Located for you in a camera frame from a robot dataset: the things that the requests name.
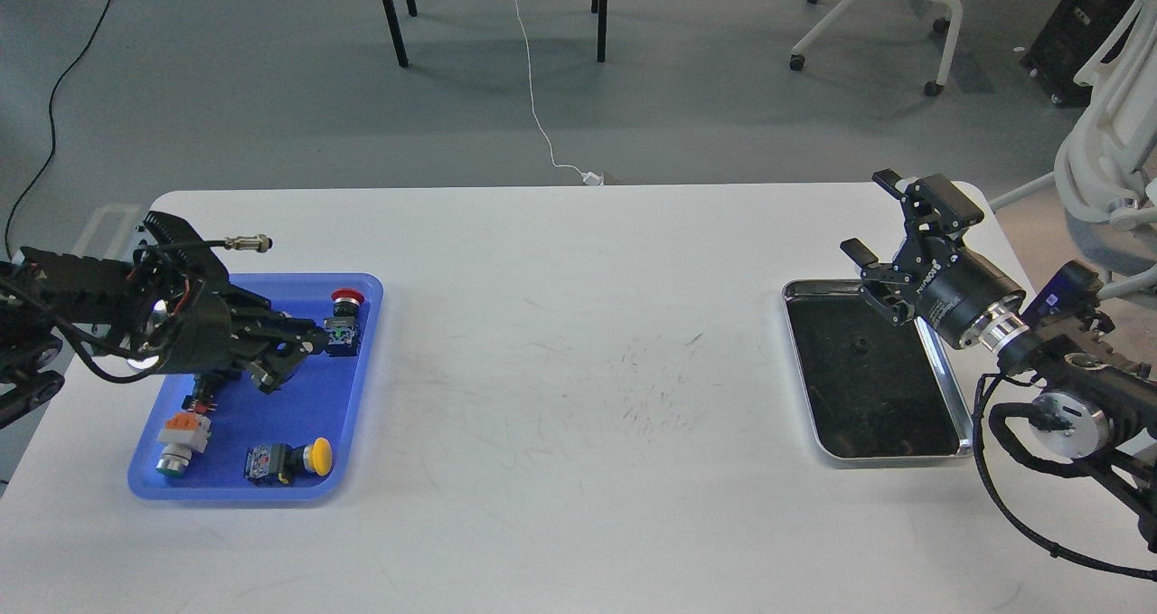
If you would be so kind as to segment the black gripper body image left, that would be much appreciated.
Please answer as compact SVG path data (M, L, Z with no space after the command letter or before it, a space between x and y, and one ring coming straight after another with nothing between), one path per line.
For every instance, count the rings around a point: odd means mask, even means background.
M223 296L199 293L197 299L163 323L163 373L211 373L258 358L268 341L256 336L257 317L271 299L244 289Z

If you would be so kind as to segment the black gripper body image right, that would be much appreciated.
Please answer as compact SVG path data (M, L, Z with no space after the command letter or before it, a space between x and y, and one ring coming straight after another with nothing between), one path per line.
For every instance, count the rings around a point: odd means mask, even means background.
M1029 296L987 257L968 249L935 257L901 247L893 264L912 280L897 289L900 305L891 321L902 325L918 316L955 350L978 342L975 321L989 308L1020 308Z

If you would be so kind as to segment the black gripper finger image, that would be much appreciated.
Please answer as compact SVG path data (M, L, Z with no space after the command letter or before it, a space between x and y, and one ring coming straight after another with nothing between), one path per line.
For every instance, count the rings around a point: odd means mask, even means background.
M301 343L307 349L325 349L329 333L310 318L283 312L237 312L237 334L271 343Z
M901 205L905 239L896 262L946 262L965 247L968 228L983 221L983 209L943 175L908 182L883 169L872 182Z
M255 389L271 394L311 354L317 343L244 343L244 370Z
M908 239L901 244L892 262L880 262L862 241L840 243L843 254L858 268L861 297L893 326L902 326L918 317L918 284L923 271L923 244Z

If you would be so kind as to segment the black robot arm image left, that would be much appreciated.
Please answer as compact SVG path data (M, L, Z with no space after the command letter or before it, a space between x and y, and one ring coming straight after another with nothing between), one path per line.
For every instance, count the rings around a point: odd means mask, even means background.
M277 312L268 298L233 284L215 249L268 251L266 235L205 241L185 219L152 210L131 260L22 247L3 262L3 426L49 402L62 375L49 365L64 345L109 383L127 376L96 367L96 355L146 364L143 376L190 373L183 409L207 415L218 391L249 373L275 392L329 334L310 318Z

